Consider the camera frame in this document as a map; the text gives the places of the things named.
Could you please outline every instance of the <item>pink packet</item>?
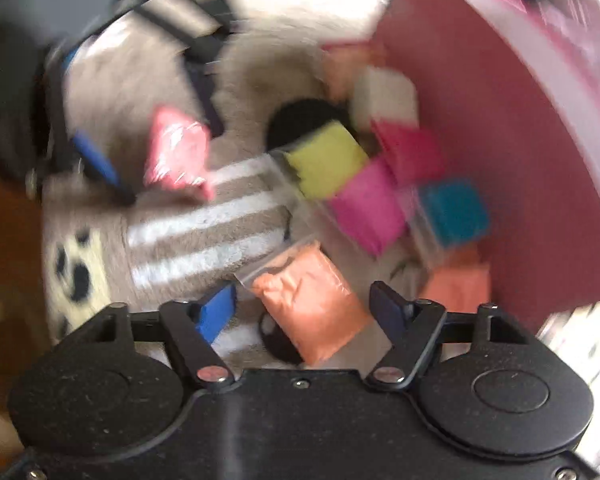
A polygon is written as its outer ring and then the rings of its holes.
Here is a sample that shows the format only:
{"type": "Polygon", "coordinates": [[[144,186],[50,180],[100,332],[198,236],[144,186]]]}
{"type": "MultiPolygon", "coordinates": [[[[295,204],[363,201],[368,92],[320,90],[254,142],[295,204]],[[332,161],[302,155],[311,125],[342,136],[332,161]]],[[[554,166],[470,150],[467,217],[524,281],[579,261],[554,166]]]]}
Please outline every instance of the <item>pink packet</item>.
{"type": "Polygon", "coordinates": [[[155,109],[149,135],[144,184],[161,189],[191,192],[211,200],[215,190],[205,163],[209,150],[209,130],[177,108],[155,109]]]}

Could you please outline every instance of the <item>silver screw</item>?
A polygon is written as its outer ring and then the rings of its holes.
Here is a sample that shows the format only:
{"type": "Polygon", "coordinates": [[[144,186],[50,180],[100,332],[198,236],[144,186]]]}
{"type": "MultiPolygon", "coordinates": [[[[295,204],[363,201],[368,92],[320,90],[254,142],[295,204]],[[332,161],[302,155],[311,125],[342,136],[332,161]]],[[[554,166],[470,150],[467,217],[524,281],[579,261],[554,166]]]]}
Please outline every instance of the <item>silver screw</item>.
{"type": "Polygon", "coordinates": [[[385,384],[399,384],[405,377],[404,372],[400,368],[381,366],[374,371],[374,379],[385,384]]]}
{"type": "Polygon", "coordinates": [[[298,390],[306,390],[309,386],[311,386],[311,383],[306,379],[296,379],[294,381],[294,388],[298,390]]]}
{"type": "Polygon", "coordinates": [[[222,366],[205,366],[196,375],[205,383],[224,383],[229,378],[229,370],[222,366]]]}
{"type": "Polygon", "coordinates": [[[27,473],[27,480],[46,480],[46,475],[40,469],[31,469],[27,473]]]}
{"type": "Polygon", "coordinates": [[[577,479],[578,479],[578,474],[573,469],[569,469],[568,467],[566,467],[564,469],[560,469],[560,471],[558,471],[555,474],[555,480],[577,480],[577,479]]]}

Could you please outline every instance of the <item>orange clay packet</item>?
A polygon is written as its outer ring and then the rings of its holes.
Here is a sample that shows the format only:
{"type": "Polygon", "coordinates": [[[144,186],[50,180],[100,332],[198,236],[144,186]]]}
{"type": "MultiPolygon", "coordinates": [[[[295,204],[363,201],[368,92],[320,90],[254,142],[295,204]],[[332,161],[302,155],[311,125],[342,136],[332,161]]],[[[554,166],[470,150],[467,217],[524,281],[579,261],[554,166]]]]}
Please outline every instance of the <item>orange clay packet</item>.
{"type": "Polygon", "coordinates": [[[372,319],[318,242],[280,272],[258,276],[251,290],[309,366],[333,356],[372,319]]]}

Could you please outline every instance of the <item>black circular cover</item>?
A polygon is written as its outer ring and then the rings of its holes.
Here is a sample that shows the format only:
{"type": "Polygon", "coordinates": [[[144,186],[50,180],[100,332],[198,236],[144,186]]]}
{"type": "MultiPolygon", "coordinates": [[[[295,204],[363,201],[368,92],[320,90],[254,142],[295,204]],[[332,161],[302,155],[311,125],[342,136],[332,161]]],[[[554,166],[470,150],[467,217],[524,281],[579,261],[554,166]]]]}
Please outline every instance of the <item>black circular cover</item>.
{"type": "Polygon", "coordinates": [[[27,446],[78,456],[110,454],[164,430],[182,403],[167,366],[115,344],[53,352],[11,391],[11,419],[27,446]]]}
{"type": "Polygon", "coordinates": [[[585,382],[539,342],[472,347],[432,368],[418,398],[445,433],[502,456],[571,447],[593,409],[585,382]]]}

